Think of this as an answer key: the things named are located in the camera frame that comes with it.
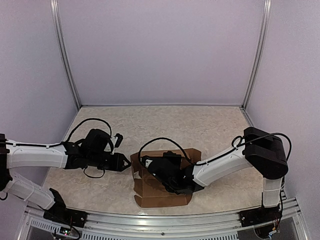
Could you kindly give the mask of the brown cardboard box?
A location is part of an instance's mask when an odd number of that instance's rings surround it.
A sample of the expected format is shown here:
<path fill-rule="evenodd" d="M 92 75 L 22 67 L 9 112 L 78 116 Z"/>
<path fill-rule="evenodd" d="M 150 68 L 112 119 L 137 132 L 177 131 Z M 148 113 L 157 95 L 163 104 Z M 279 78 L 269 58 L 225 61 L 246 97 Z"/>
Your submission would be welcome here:
<path fill-rule="evenodd" d="M 194 165 L 202 159 L 202 152 L 195 148 L 183 150 L 140 151 L 130 156 L 131 173 L 134 180 L 134 199 L 141 208 L 178 207 L 188 205 L 193 194 L 175 194 L 165 187 L 146 169 L 146 156 L 161 157 L 165 152 L 180 154 L 185 160 L 182 166 Z"/>

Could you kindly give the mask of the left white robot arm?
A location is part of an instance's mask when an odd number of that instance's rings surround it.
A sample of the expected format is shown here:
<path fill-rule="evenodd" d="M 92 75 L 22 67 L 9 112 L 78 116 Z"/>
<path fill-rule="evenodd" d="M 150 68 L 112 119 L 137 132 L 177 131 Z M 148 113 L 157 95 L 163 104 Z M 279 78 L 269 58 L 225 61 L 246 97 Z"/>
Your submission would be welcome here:
<path fill-rule="evenodd" d="M 70 218 L 70 211 L 57 190 L 47 189 L 19 175 L 13 170 L 20 167 L 50 167 L 64 170 L 95 167 L 103 172 L 123 172 L 131 162 L 122 153 L 115 152 L 123 136 L 115 136 L 91 129 L 85 138 L 56 144 L 34 144 L 7 141 L 0 136 L 0 190 L 25 202 L 32 202 L 47 210 L 63 223 Z"/>

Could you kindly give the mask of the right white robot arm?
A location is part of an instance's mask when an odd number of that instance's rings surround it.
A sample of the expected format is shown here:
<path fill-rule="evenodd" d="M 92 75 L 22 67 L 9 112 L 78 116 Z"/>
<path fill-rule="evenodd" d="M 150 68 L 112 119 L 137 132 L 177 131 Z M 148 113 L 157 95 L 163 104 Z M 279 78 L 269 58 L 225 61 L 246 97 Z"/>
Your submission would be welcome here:
<path fill-rule="evenodd" d="M 189 163 L 181 167 L 178 155 L 166 152 L 162 156 L 138 154 L 139 163 L 168 191 L 176 195 L 191 195 L 216 180 L 246 168 L 255 168 L 263 177 L 262 206 L 256 218 L 266 222 L 280 202 L 283 179 L 289 171 L 288 159 L 292 149 L 285 150 L 283 133 L 267 133 L 248 127 L 236 136 L 231 146 L 216 156 L 193 163 L 185 150 L 182 155 Z"/>

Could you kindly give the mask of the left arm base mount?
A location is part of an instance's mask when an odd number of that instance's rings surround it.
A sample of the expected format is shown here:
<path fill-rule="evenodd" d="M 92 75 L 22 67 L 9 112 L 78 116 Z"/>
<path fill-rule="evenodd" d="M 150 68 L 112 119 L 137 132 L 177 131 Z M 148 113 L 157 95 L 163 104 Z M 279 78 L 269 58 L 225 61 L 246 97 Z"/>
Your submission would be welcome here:
<path fill-rule="evenodd" d="M 59 192 L 53 188 L 49 188 L 49 190 L 53 194 L 54 204 L 49 209 L 44 210 L 43 218 L 71 227 L 83 228 L 85 226 L 88 213 L 81 210 L 67 208 Z"/>

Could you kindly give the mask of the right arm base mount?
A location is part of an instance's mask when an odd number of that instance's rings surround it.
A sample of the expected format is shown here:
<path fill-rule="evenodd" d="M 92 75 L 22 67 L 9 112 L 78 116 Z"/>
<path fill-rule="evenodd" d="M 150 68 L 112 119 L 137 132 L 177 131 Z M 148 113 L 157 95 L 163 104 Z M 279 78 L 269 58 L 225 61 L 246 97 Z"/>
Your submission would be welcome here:
<path fill-rule="evenodd" d="M 283 216 L 283 203 L 280 201 L 277 206 L 266 207 L 263 201 L 261 201 L 260 207 L 242 210 L 238 215 L 243 228 L 281 220 Z"/>

